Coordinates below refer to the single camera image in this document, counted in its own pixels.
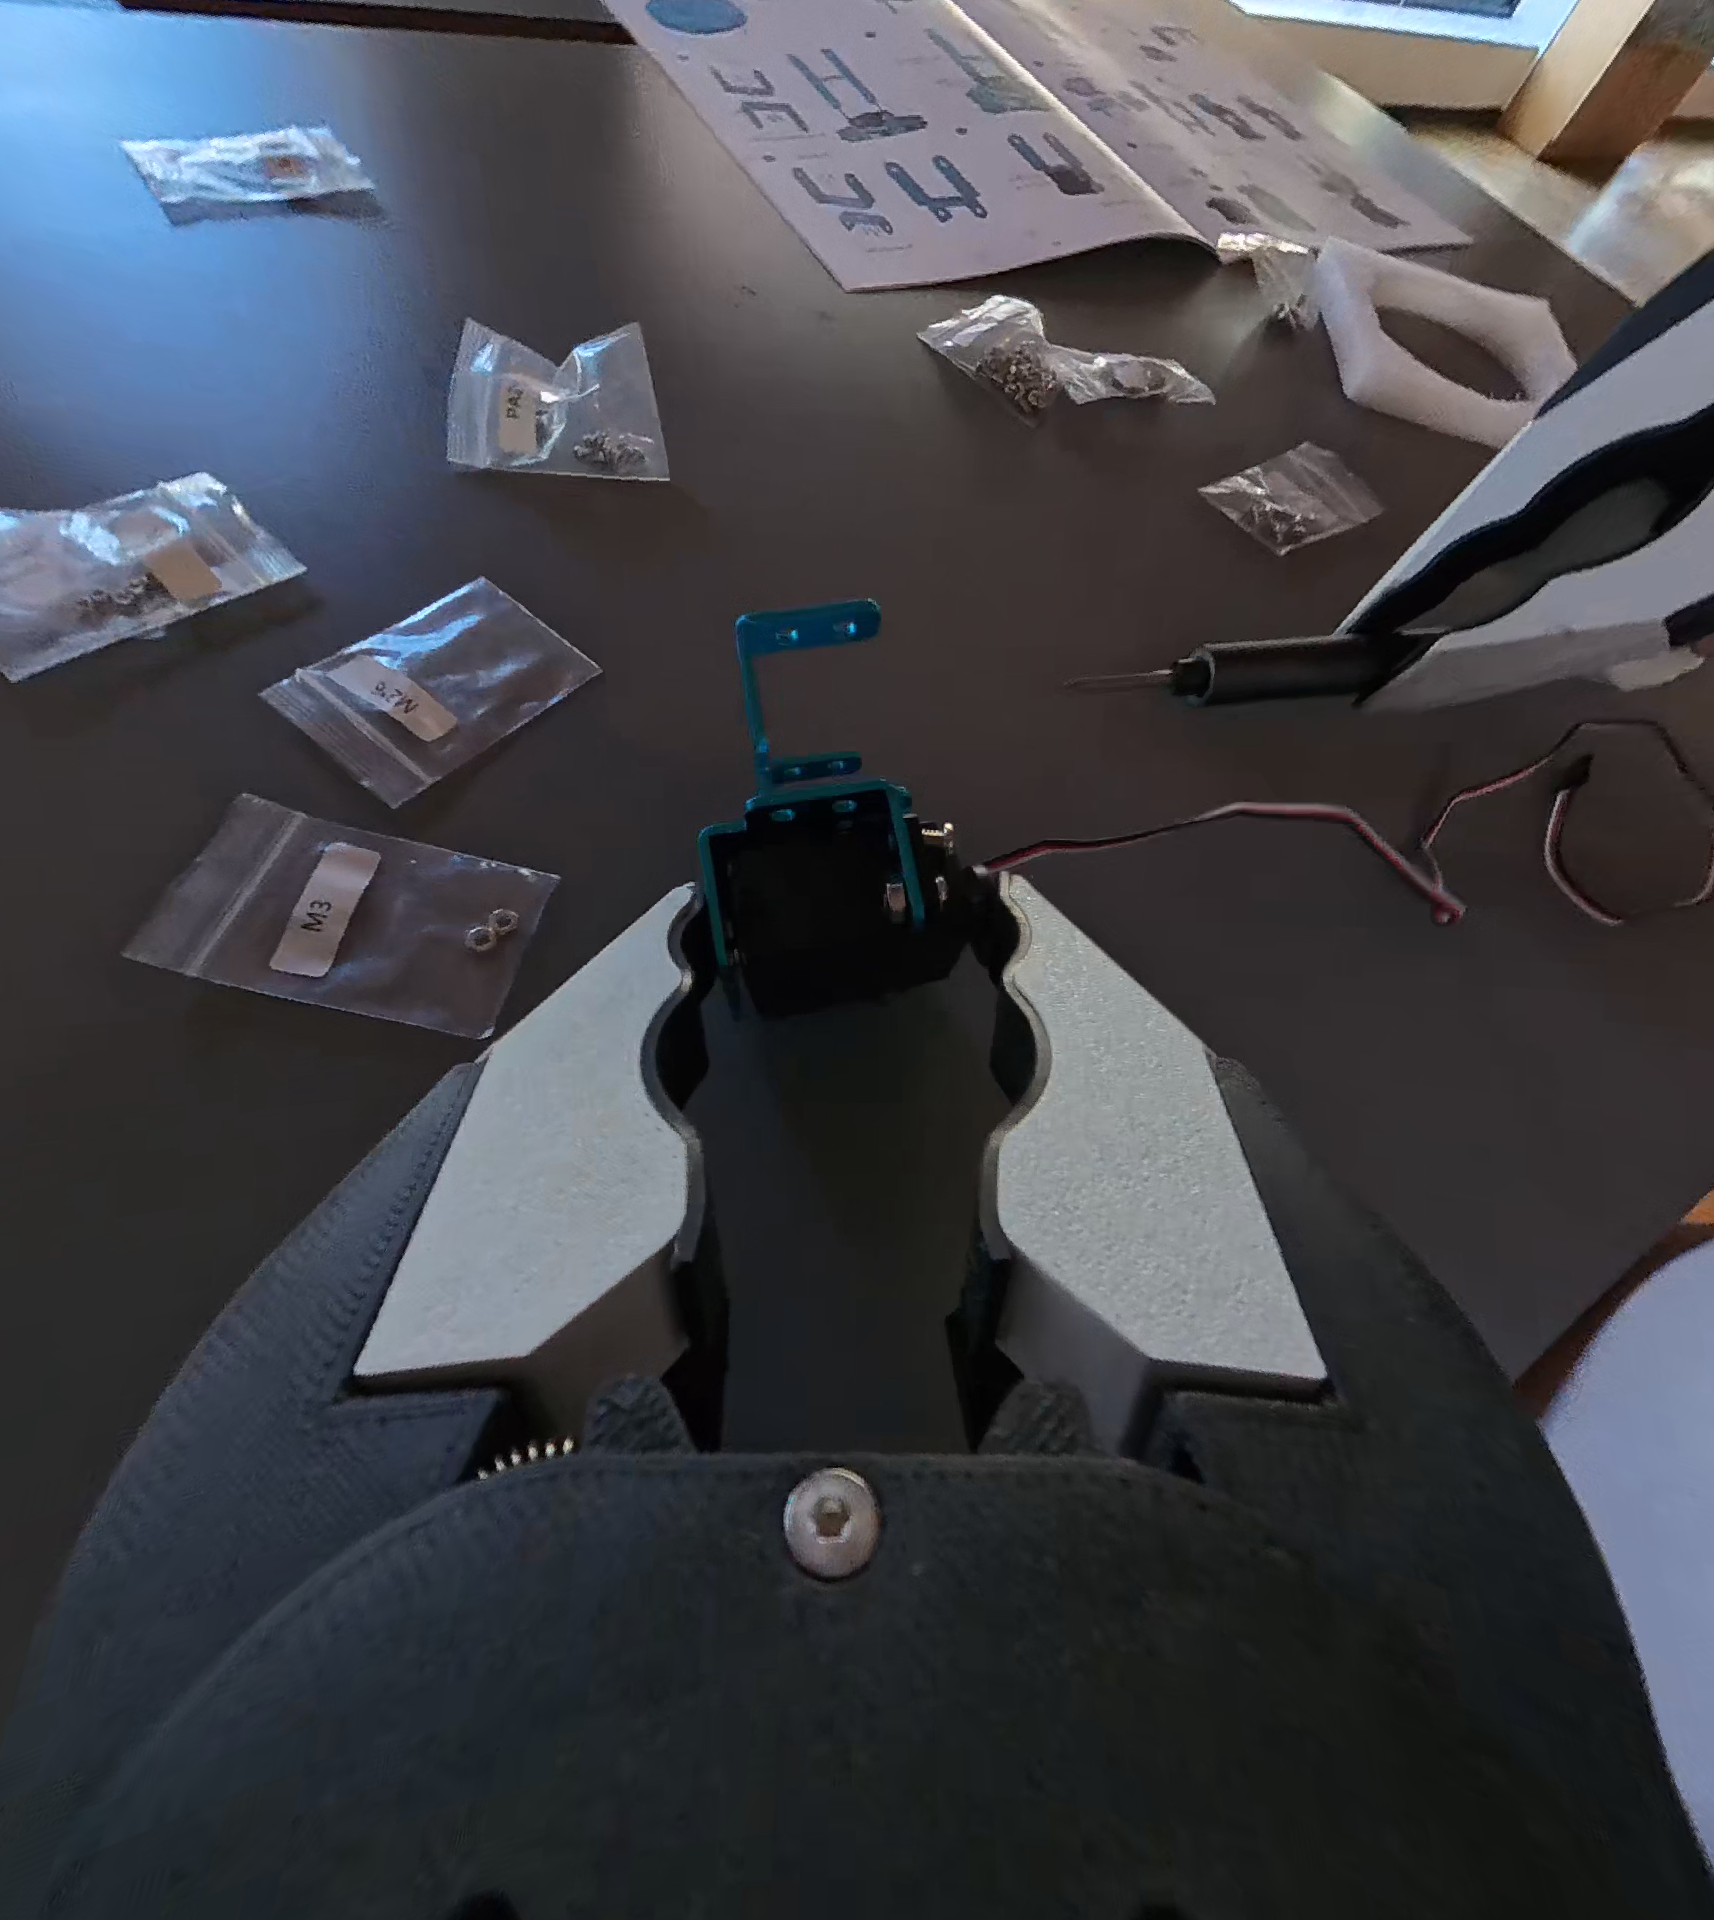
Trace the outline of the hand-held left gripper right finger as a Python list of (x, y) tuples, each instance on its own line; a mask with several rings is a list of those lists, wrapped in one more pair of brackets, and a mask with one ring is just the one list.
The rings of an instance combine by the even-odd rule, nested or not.
[(1030, 880), (989, 882), (990, 1131), (968, 1367), (1073, 1388), (1136, 1447), (1172, 1388), (1313, 1398), (1313, 1332), (1207, 1043)]

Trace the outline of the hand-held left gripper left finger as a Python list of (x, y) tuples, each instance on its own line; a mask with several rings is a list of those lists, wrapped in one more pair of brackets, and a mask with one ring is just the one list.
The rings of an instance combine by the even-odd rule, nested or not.
[(673, 888), (480, 1058), (365, 1336), (372, 1388), (596, 1393), (708, 1365), (708, 916)]

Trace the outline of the black servo with blue bracket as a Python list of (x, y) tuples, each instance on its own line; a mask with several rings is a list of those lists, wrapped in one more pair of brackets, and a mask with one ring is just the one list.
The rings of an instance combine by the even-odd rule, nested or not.
[(734, 623), (754, 790), (701, 831), (701, 886), (716, 967), (765, 1018), (937, 984), (981, 932), (990, 882), (950, 826), (855, 749), (773, 743), (762, 662), (871, 641), (881, 618), (877, 599), (842, 597)]

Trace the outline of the black screwdriver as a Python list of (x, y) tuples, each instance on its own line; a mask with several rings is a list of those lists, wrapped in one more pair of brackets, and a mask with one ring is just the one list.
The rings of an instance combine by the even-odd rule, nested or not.
[(1658, 477), (1618, 479), (1584, 501), (1543, 501), (1512, 522), (1458, 526), (1358, 612), (1354, 630), (1209, 641), (1171, 663), (1076, 676), (1070, 692), (1157, 688), (1197, 708), (1350, 697), (1385, 711), (1450, 708), (1511, 692), (1558, 640), (1499, 637), (1458, 645), (1541, 587), (1647, 545), (1674, 506)]

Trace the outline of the dark desk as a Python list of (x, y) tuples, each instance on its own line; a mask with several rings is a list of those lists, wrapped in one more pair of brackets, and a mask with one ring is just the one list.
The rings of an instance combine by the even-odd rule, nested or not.
[[(133, 137), (329, 125), (366, 216)], [(645, 333), (667, 482), (444, 456), (464, 324)], [(219, 468), (307, 574), (0, 673), (0, 1915), (1714, 1915), (1515, 1365), (1714, 1182), (1714, 669), (1065, 701), (1332, 625), (1151, 428), (995, 447), (640, 52), (0, 6), (0, 508)], [(263, 692), (484, 578), (603, 673), (390, 807)], [(707, 926), (707, 1367), (363, 1386), (490, 1043), (856, 752), (1210, 1050), (1326, 1362), (1132, 1451), (966, 1363), (998, 988), (766, 1018)], [(139, 964), (234, 797), (558, 875), (487, 1039)]]

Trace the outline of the clear plastic parts bag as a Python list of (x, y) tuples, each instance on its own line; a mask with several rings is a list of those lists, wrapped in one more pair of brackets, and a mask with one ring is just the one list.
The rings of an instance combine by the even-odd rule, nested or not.
[(603, 673), (504, 587), (475, 578), (300, 666), (263, 701), (390, 807), (413, 803)]
[(1073, 393), (1068, 361), (1049, 338), (1033, 299), (993, 293), (930, 321), (917, 338), (1021, 419), (1040, 419)]
[(125, 957), (484, 1041), (558, 886), (548, 871), (243, 793)]
[(466, 320), (449, 381), (444, 457), (471, 471), (668, 482), (642, 328), (625, 324), (557, 364)]
[(172, 226), (314, 211), (365, 217), (379, 185), (326, 123), (204, 137), (130, 137), (121, 152)]
[(1350, 534), (1385, 514), (1372, 485), (1339, 451), (1315, 441), (1207, 482), (1197, 493), (1278, 558)]
[(77, 508), (0, 508), (0, 676), (29, 682), (305, 574), (204, 470)]
[(1228, 227), (1214, 244), (1222, 266), (1248, 266), (1275, 324), (1308, 329), (1319, 321), (1319, 246), (1258, 227)]
[(1178, 359), (1129, 350), (1050, 350), (1054, 377), (1075, 406), (1145, 401), (1214, 406), (1214, 391)]

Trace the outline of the large window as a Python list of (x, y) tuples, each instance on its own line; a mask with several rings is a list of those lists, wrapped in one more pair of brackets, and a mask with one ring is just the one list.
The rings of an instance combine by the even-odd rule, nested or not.
[(1574, 2), (1241, 2), (1381, 108), (1500, 114)]

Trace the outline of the white instruction booklet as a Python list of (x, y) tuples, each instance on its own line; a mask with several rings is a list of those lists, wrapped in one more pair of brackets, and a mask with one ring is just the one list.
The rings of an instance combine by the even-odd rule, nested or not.
[(1471, 236), (1243, 52), (1210, 4), (613, 2), (846, 291), (1132, 241), (1455, 252)]

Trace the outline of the wooden post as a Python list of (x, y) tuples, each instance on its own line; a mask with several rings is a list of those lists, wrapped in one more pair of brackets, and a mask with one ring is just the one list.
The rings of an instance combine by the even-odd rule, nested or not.
[(1714, 62), (1714, 2), (1576, 2), (1497, 131), (1545, 163), (1617, 163)]

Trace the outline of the white foam frame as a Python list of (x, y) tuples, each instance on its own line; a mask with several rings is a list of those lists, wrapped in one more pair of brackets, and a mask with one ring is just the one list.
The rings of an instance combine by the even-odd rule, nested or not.
[[(1313, 291), (1344, 395), (1450, 437), (1505, 447), (1578, 370), (1547, 299), (1344, 238), (1324, 241)], [(1449, 380), (1391, 335), (1386, 313), (1438, 324), (1483, 347), (1512, 374), (1518, 395), (1489, 395)]]

